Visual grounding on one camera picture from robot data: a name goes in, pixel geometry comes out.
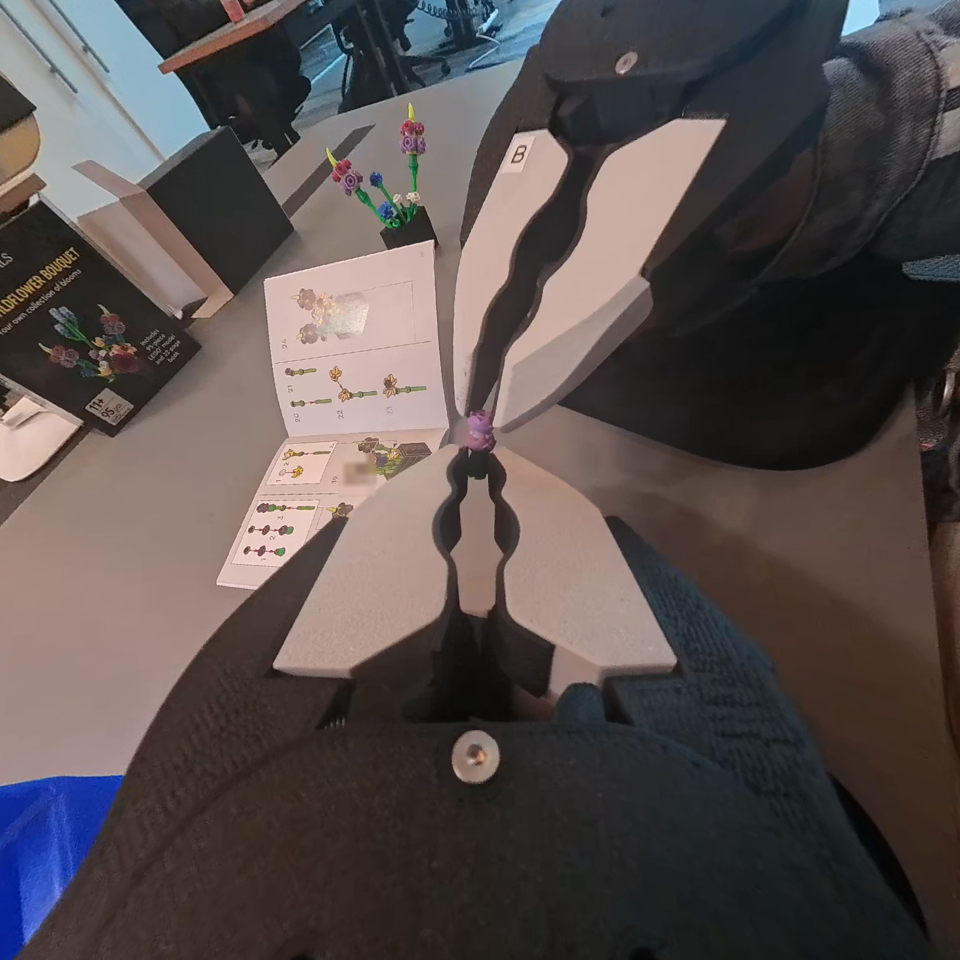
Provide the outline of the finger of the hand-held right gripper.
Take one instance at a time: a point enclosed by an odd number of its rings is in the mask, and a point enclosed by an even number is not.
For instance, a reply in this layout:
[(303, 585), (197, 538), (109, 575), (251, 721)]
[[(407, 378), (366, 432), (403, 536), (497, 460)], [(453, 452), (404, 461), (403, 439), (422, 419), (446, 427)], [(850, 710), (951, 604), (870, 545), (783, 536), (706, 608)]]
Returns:
[(506, 351), (494, 406), (501, 434), (565, 398), (627, 337), (621, 316), (652, 306), (642, 268), (723, 132), (678, 118), (610, 153), (585, 192), (582, 230)]
[(548, 130), (510, 138), (462, 245), (453, 306), (454, 401), (496, 406), (507, 352), (532, 322), (546, 277), (580, 230), (594, 150)]

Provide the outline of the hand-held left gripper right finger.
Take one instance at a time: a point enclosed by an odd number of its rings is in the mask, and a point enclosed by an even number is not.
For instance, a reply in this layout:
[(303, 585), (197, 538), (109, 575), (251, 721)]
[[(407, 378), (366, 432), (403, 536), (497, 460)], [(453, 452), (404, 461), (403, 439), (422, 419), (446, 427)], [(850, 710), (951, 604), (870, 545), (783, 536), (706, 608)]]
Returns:
[(524, 690), (666, 675), (677, 655), (601, 511), (506, 449), (490, 456), (500, 664)]

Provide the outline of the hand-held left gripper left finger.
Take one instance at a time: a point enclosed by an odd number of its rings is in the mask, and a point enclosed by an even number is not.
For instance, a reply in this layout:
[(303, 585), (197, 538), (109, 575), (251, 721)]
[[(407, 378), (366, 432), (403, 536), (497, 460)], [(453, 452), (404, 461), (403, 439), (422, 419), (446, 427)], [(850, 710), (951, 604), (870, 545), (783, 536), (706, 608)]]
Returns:
[(354, 510), (273, 668), (292, 676), (389, 681), (428, 676), (458, 604), (460, 449), (443, 446)]

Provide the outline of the purple toy flower stem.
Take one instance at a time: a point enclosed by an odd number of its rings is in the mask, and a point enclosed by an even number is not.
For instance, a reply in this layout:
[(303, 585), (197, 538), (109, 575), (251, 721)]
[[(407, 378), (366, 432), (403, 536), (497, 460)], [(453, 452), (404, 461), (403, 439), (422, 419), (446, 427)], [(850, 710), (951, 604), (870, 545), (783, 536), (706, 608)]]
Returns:
[(467, 417), (467, 433), (464, 442), (467, 450), (466, 473), (468, 478), (483, 480), (487, 478), (491, 454), (497, 445), (492, 415), (479, 410)]

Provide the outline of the person's right forearm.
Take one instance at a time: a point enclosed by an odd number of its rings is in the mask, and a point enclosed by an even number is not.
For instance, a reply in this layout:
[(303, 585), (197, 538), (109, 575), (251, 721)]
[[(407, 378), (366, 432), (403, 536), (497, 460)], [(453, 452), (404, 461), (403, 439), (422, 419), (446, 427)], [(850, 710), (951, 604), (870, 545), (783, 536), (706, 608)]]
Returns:
[(959, 4), (906, 6), (844, 36), (818, 146), (830, 254), (958, 257)]

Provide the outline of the grey desk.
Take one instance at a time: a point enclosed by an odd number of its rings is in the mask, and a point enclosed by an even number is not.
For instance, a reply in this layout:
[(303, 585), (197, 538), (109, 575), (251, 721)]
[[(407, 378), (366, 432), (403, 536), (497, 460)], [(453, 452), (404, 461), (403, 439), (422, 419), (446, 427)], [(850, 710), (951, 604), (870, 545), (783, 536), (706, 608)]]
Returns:
[[(88, 434), (2, 525), (2, 784), (123, 773), (199, 649), (247, 597), (216, 585), (287, 431), (265, 278), (380, 249), (331, 183), (115, 438)], [(958, 958), (958, 774), (913, 392), (866, 448), (771, 472), (562, 407), (501, 445), (557, 474), (694, 580), (774, 661), (834, 776), (885, 835)]]

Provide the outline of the wooden background desk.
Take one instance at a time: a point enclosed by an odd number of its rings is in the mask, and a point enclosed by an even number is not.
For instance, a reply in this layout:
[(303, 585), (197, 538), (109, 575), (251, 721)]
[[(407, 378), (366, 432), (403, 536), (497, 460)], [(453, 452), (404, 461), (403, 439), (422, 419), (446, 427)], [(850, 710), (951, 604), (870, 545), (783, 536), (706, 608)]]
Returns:
[(215, 54), (263, 34), (306, 4), (308, 1), (270, 1), (257, 6), (248, 11), (243, 19), (228, 22), (162, 60), (158, 70), (163, 75), (169, 75), (206, 61)]

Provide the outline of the toy flower bouquet in pot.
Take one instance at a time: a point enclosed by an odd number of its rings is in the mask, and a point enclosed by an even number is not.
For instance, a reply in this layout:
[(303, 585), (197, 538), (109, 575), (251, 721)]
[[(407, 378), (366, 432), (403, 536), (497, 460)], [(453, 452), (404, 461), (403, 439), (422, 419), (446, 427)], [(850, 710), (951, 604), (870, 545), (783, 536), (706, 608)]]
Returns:
[(406, 118), (399, 126), (398, 146), (410, 177), (406, 194), (391, 192), (383, 174), (362, 174), (348, 157), (338, 158), (331, 150), (326, 150), (330, 178), (343, 196), (354, 198), (373, 214), (387, 250), (426, 242), (438, 246), (436, 231), (419, 192), (421, 158), (426, 153), (426, 127), (417, 119), (411, 102), (407, 104)]

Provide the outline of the instruction booklet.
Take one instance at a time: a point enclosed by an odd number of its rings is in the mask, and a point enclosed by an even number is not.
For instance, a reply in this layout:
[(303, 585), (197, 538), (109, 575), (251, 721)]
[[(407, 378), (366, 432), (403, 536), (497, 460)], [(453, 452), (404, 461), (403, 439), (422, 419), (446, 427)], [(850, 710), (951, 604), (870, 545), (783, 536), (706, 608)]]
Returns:
[(287, 436), (218, 587), (256, 590), (315, 534), (442, 445), (450, 417), (436, 250), (425, 241), (265, 280)]

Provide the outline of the black office chair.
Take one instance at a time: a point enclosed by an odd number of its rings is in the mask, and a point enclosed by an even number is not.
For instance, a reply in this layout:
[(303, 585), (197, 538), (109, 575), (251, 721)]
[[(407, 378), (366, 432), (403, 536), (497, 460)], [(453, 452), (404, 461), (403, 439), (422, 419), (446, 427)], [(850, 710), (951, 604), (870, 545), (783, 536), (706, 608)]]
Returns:
[(293, 122), (311, 93), (299, 46), (276, 26), (212, 54), (193, 67), (217, 104), (218, 124), (242, 143), (257, 141), (279, 158), (300, 140)]
[(414, 11), (423, 5), (413, 1), (357, 2), (334, 21), (334, 39), (345, 57), (339, 114), (426, 88), (421, 69), (436, 67), (441, 79), (450, 78), (446, 58), (410, 52), (406, 28), (412, 24)]

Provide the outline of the open black cardboard box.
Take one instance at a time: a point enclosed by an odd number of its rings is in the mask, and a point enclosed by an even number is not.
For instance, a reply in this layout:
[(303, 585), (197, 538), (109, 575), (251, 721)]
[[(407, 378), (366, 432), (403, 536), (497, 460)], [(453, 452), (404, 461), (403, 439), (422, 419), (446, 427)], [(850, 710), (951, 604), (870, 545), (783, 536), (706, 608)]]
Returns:
[(294, 234), (227, 127), (197, 136), (139, 183), (93, 160), (73, 169), (111, 197), (78, 216), (81, 233), (152, 301), (184, 320), (212, 317)]

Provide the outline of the white plastic bag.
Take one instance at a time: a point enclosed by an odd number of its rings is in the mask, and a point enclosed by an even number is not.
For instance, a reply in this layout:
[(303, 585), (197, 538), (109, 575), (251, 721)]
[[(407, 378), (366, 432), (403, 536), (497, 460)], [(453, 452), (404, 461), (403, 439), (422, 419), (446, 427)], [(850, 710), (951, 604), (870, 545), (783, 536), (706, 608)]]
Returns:
[(23, 396), (1, 416), (1, 479), (19, 482), (47, 465), (81, 429), (60, 414)]

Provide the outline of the black flower print product box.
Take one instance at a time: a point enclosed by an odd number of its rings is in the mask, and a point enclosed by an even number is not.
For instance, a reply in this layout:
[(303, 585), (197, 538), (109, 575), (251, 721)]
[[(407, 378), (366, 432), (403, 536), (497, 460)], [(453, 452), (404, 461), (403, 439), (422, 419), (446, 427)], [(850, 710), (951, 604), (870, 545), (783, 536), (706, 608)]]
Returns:
[(201, 349), (44, 198), (2, 224), (1, 266), (2, 386), (103, 435)]

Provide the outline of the blue plastic bin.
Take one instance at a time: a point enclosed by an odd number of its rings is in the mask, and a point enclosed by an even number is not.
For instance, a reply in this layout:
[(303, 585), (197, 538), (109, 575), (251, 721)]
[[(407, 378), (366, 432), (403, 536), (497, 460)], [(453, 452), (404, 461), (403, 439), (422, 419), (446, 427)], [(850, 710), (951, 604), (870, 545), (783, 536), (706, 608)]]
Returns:
[(99, 834), (121, 775), (52, 776), (1, 787), (1, 957), (33, 936)]

